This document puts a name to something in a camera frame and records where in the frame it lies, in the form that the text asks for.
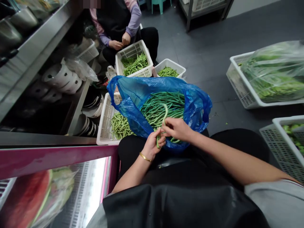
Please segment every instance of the pink sleeve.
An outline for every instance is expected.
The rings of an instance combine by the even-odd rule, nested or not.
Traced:
[[[90,13],[91,13],[92,21],[95,24],[95,27],[97,29],[97,32],[99,35],[101,35],[104,32],[104,29],[101,27],[101,25],[99,24],[99,22],[97,20],[96,9],[90,9]]]
[[[133,6],[137,3],[136,0],[124,0],[124,2],[126,3],[130,12],[131,12]]]

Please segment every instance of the teal stool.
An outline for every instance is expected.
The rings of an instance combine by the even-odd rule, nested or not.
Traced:
[[[161,14],[163,13],[163,8],[162,8],[162,4],[165,0],[151,0],[152,2],[152,14],[153,14],[153,5],[159,5],[159,10],[161,12]]]

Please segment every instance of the black vest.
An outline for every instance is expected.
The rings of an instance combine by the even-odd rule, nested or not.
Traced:
[[[122,42],[131,13],[124,0],[102,0],[100,9],[96,9],[97,20],[106,34],[112,39]]]

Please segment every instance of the woman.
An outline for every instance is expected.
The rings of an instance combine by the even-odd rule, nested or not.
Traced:
[[[141,11],[136,0],[101,0],[99,9],[90,9],[102,43],[102,54],[115,67],[115,55],[124,47],[143,40],[156,62],[158,32],[156,28],[139,29]]]
[[[233,129],[209,138],[182,119],[165,123],[147,140],[121,140],[121,178],[88,228],[303,226],[304,187],[265,162],[268,148],[259,135]],[[189,142],[188,158],[166,158],[156,146],[162,131],[158,144],[165,136]]]

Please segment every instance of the stack of plates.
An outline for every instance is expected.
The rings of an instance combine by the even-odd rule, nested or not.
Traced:
[[[86,117],[85,114],[81,114],[74,131],[74,136],[97,138],[97,133],[98,125]]]
[[[103,103],[104,97],[101,95],[100,90],[90,86],[83,103],[82,112],[87,117],[97,118],[101,115]]]
[[[87,117],[97,118],[101,115],[102,106],[104,104],[104,97],[101,95],[101,100],[98,106],[94,108],[82,108],[82,113]]]

